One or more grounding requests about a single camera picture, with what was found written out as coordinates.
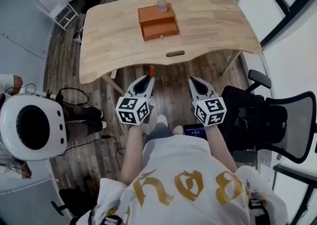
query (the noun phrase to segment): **chair armrest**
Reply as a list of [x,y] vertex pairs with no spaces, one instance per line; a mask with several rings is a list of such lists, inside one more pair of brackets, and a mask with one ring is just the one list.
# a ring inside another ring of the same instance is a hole
[[254,83],[246,89],[247,92],[255,90],[260,85],[262,85],[266,88],[269,88],[269,89],[272,87],[272,83],[271,83],[270,78],[268,78],[265,74],[263,74],[259,71],[251,69],[249,71],[248,78],[250,80],[253,80]]

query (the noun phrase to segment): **table leg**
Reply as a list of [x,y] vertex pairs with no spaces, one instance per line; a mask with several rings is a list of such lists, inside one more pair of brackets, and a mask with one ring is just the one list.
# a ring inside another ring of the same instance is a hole
[[113,87],[114,89],[116,89],[120,94],[124,95],[124,91],[109,77],[109,75],[106,73],[103,76],[101,76],[101,78],[110,84],[111,87]]
[[228,71],[228,69],[234,63],[234,61],[237,59],[237,57],[240,55],[240,53],[241,53],[241,51],[234,51],[234,53],[232,54],[231,58],[229,59],[227,65],[225,66],[223,71],[220,73],[221,76],[223,76]]
[[85,4],[81,8],[82,13],[86,13],[88,9],[99,4],[100,0],[84,0]]

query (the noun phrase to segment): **gold letter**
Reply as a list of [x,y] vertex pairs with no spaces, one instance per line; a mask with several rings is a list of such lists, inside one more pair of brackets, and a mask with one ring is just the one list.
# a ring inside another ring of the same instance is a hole
[[[232,179],[230,179],[230,180],[226,179],[224,177],[225,173],[227,173],[229,176],[231,176]],[[230,197],[226,194],[225,188],[232,181],[234,182],[234,192],[233,192],[233,196]],[[224,205],[227,202],[229,202],[230,200],[237,198],[241,193],[244,193],[244,196],[246,197],[246,202],[248,202],[247,192],[245,190],[243,190],[242,183],[241,183],[240,179],[235,174],[232,174],[229,171],[225,171],[216,177],[216,182],[220,186],[216,190],[216,198],[221,205]]]
[[134,183],[133,183],[133,187],[135,190],[135,194],[137,196],[137,199],[141,205],[141,207],[143,206],[144,203],[144,199],[145,199],[145,194],[143,192],[143,185],[145,184],[150,184],[153,185],[155,190],[157,191],[158,194],[158,200],[163,204],[168,206],[170,204],[170,202],[173,200],[174,195],[168,195],[165,192],[164,186],[162,184],[162,182],[160,180],[158,180],[157,178],[154,177],[148,177],[150,174],[152,174],[155,170],[148,172],[148,173],[144,173],[142,174]]
[[[187,188],[183,185],[182,180],[180,179],[182,175],[188,176],[185,181]],[[194,186],[193,180],[195,180],[198,185],[198,191],[196,194],[191,192],[191,189]],[[195,201],[204,188],[202,174],[197,170],[194,170],[192,173],[188,173],[187,171],[182,172],[181,174],[174,177],[174,182],[179,193],[191,201]]]

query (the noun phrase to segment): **person's right forearm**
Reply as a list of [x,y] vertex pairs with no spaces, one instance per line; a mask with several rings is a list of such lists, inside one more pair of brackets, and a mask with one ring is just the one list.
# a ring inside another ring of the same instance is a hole
[[208,126],[205,128],[205,131],[212,156],[225,165],[231,172],[235,173],[237,166],[218,127]]

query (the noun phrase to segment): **white chair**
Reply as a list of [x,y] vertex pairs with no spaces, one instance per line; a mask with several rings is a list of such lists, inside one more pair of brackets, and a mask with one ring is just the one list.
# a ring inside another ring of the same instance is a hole
[[[68,3],[68,2],[59,2],[53,9],[51,12],[48,12],[46,10],[44,10],[43,8],[41,8],[40,6],[36,5],[36,7],[42,11],[44,14],[46,14],[49,18],[51,18],[54,22],[56,22],[56,24],[61,27],[63,30],[66,30],[67,25],[76,17],[78,16],[78,13],[75,11],[75,9]],[[65,9],[65,7],[67,7],[68,12],[59,20],[57,21],[57,16]],[[68,14],[73,12],[74,15],[71,18],[67,18]],[[61,22],[63,20],[66,20],[66,24],[63,26],[61,24]]]

